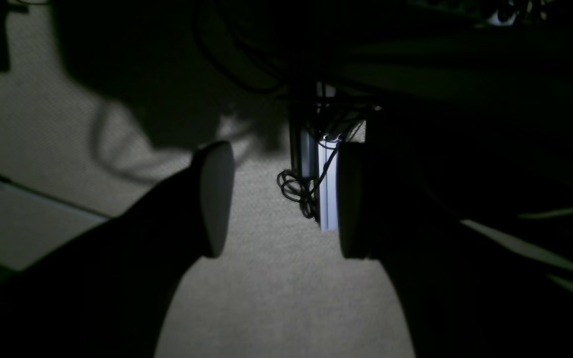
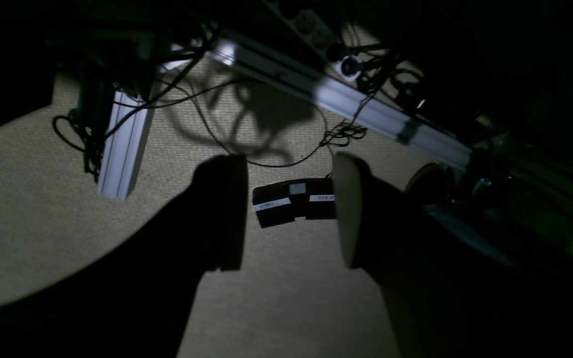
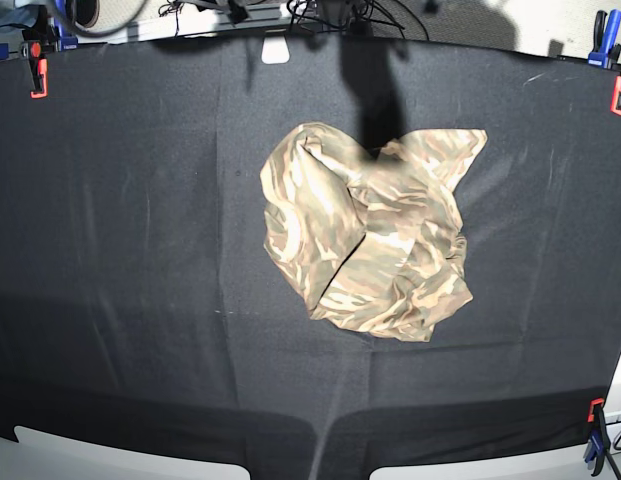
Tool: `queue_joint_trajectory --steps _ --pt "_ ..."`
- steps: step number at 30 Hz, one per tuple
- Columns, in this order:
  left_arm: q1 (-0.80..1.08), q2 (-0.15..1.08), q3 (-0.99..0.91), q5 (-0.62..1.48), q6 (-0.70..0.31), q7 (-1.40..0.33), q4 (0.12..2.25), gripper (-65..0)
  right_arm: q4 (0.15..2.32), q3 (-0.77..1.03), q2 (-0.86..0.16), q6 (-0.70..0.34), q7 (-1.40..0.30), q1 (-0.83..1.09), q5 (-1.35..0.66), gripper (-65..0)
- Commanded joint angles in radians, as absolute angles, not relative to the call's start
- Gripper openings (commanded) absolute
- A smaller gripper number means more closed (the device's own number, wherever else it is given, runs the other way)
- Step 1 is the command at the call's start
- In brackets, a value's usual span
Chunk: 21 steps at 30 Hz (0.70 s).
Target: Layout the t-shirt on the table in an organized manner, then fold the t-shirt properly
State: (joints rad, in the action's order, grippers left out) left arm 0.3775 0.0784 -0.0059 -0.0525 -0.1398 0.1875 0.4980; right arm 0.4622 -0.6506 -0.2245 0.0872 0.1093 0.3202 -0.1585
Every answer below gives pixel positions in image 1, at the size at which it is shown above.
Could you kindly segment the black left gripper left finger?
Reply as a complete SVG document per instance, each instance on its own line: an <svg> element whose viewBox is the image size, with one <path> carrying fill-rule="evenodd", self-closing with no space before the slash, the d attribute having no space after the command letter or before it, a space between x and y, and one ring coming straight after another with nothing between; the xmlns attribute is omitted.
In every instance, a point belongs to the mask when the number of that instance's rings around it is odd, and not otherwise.
<svg viewBox="0 0 573 358"><path fill-rule="evenodd" d="M235 170L228 141L207 145L0 284L0 358L152 358L185 272L223 252Z"/></svg>

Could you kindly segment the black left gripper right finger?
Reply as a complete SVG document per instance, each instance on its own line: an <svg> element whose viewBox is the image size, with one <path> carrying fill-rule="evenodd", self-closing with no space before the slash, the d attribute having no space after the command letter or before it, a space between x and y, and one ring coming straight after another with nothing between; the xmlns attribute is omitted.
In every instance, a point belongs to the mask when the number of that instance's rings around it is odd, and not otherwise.
<svg viewBox="0 0 573 358"><path fill-rule="evenodd" d="M573 272L450 217L363 143L340 145L341 252L380 262L417 358L573 358Z"/></svg>

